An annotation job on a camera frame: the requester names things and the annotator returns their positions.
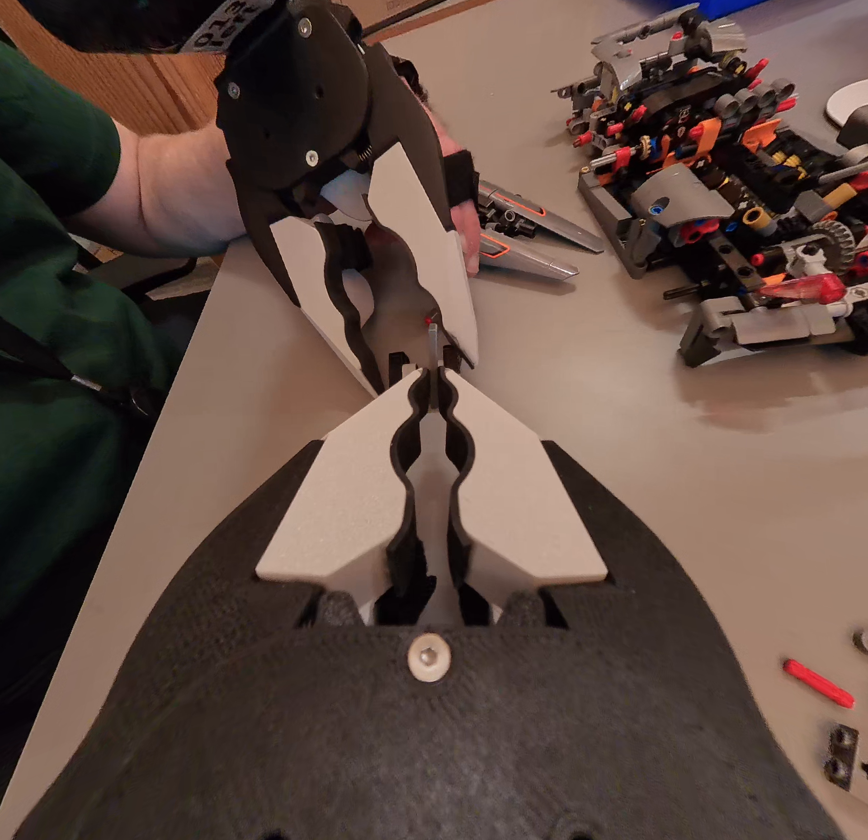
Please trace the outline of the white round plate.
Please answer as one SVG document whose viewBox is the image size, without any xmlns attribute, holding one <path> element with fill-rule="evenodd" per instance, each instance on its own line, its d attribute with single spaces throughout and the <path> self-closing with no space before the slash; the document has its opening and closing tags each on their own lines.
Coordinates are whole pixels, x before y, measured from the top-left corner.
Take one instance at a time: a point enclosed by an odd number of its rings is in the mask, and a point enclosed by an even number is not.
<svg viewBox="0 0 868 840">
<path fill-rule="evenodd" d="M 841 129 L 859 108 L 867 106 L 868 80 L 860 80 L 841 87 L 826 102 L 824 116 L 834 127 Z"/>
</svg>

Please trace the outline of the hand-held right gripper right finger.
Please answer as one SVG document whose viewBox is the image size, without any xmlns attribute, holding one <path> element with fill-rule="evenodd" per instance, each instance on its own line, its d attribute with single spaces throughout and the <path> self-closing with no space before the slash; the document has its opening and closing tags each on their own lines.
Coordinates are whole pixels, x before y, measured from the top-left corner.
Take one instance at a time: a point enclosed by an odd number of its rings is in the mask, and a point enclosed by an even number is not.
<svg viewBox="0 0 868 840">
<path fill-rule="evenodd" d="M 518 591 L 603 582 L 609 570 L 537 433 L 455 370 L 438 378 L 438 624 L 459 589 L 503 609 Z"/>
</svg>

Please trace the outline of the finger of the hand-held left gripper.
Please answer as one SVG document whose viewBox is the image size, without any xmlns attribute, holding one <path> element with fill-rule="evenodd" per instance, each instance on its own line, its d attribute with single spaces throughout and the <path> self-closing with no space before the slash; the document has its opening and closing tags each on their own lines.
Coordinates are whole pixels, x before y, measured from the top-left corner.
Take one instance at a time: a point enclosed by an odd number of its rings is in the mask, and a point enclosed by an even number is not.
<svg viewBox="0 0 868 840">
<path fill-rule="evenodd" d="M 433 298 L 445 332 L 474 368 L 478 330 L 461 239 L 450 213 L 442 223 L 400 143 L 375 160 L 366 203 L 376 223 L 406 245 L 419 285 Z"/>
<path fill-rule="evenodd" d="M 363 335 L 374 313 L 372 288 L 363 275 L 373 256 L 363 231 L 327 217 L 286 217 L 270 230 L 293 302 L 365 390 L 373 397 L 382 394 L 377 358 Z"/>
</svg>

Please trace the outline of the person's left forearm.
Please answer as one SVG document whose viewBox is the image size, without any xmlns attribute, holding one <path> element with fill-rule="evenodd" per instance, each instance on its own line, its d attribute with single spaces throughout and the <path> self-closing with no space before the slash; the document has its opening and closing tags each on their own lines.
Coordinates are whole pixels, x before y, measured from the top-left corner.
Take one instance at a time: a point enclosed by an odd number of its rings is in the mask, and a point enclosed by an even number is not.
<svg viewBox="0 0 868 840">
<path fill-rule="evenodd" d="M 62 219 L 71 233 L 152 259 L 219 255 L 245 235 L 214 121 L 169 135 L 114 127 L 121 150 L 114 180 L 89 208 Z"/>
</svg>

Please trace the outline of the grey orange lego panel assembly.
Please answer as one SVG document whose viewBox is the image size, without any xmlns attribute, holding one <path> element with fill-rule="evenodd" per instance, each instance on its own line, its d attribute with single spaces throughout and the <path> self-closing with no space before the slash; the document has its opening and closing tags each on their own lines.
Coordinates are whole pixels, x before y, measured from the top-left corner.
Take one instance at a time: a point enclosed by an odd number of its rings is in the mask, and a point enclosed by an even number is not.
<svg viewBox="0 0 868 840">
<path fill-rule="evenodd" d="M 476 210 L 481 226 L 480 266 L 564 282 L 578 275 L 572 264 L 552 260 L 536 246 L 545 232 L 578 249 L 601 254 L 602 238 L 535 202 L 481 179 Z"/>
</svg>

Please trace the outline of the person's left hand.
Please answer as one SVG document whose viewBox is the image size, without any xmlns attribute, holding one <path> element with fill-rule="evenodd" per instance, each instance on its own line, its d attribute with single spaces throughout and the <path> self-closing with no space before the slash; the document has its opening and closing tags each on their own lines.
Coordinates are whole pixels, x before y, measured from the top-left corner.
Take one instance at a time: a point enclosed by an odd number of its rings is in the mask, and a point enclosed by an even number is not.
<svg viewBox="0 0 868 840">
<path fill-rule="evenodd" d="M 425 110 L 438 135 L 443 156 L 446 158 L 451 154 L 464 152 L 461 145 L 450 138 L 442 121 L 439 120 L 436 114 L 427 106 L 425 106 Z M 467 199 L 460 205 L 452 206 L 450 215 L 461 238 L 466 272 L 469 278 L 473 278 L 479 271 L 481 235 L 480 223 L 476 212 L 476 201 L 474 199 Z"/>
</svg>

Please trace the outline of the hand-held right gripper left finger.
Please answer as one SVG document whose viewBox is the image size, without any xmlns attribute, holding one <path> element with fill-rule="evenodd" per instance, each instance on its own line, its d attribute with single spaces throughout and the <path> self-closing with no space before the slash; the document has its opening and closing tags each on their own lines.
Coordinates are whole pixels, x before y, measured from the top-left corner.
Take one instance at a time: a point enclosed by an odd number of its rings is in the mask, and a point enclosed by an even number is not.
<svg viewBox="0 0 868 840">
<path fill-rule="evenodd" d="M 255 568 L 347 593 L 381 625 L 412 626 L 433 596 L 408 476 L 422 453 L 428 369 L 406 372 L 324 437 Z"/>
</svg>

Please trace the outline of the dark grey lego connector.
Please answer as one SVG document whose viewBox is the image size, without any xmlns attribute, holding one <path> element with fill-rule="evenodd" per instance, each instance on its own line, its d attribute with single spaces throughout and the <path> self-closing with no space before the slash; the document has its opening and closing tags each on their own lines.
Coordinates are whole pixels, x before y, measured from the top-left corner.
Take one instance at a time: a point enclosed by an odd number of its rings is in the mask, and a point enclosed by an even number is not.
<svg viewBox="0 0 868 840">
<path fill-rule="evenodd" d="M 852 726 L 834 726 L 829 736 L 823 771 L 829 783 L 866 802 L 866 737 Z"/>
</svg>

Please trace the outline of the red lego axle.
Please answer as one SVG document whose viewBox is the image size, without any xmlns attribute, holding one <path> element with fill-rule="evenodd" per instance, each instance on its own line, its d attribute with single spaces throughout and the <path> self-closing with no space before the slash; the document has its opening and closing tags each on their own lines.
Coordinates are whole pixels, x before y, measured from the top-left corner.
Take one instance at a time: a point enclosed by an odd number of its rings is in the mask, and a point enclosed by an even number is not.
<svg viewBox="0 0 868 840">
<path fill-rule="evenodd" d="M 852 710 L 855 707 L 856 701 L 852 694 L 797 660 L 784 660 L 782 670 L 843 709 Z"/>
</svg>

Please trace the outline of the small grey black lego assembly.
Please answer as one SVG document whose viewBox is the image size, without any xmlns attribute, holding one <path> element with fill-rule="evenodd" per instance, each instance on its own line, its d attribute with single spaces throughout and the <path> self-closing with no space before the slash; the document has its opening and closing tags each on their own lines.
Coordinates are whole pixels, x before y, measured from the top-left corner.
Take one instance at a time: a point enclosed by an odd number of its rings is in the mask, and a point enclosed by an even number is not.
<svg viewBox="0 0 868 840">
<path fill-rule="evenodd" d="M 426 363 L 425 368 L 429 371 L 429 400 L 428 411 L 439 411 L 439 372 L 441 367 L 450 368 L 458 374 L 463 365 L 475 368 L 475 364 L 469 360 L 467 354 L 458 345 L 456 338 L 443 325 L 443 316 L 440 310 L 432 310 L 425 317 L 426 325 Z M 411 364 L 410 358 L 404 351 L 395 351 L 388 357 L 388 386 L 392 387 L 402 381 L 405 376 L 414 369 L 420 368 L 419 364 Z"/>
</svg>

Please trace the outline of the grey black lego car model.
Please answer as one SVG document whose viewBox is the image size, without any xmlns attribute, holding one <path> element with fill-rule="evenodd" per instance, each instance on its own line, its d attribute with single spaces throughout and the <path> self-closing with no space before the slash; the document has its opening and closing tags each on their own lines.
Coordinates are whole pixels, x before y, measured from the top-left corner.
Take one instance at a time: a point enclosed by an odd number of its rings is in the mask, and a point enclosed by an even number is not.
<svg viewBox="0 0 868 840">
<path fill-rule="evenodd" d="M 787 79 L 763 80 L 745 36 L 697 3 L 593 41 L 570 99 L 575 147 L 596 153 L 578 191 L 633 279 L 675 264 L 694 297 L 682 362 L 788 345 L 867 351 L 866 106 L 836 154 L 784 117 Z"/>
</svg>

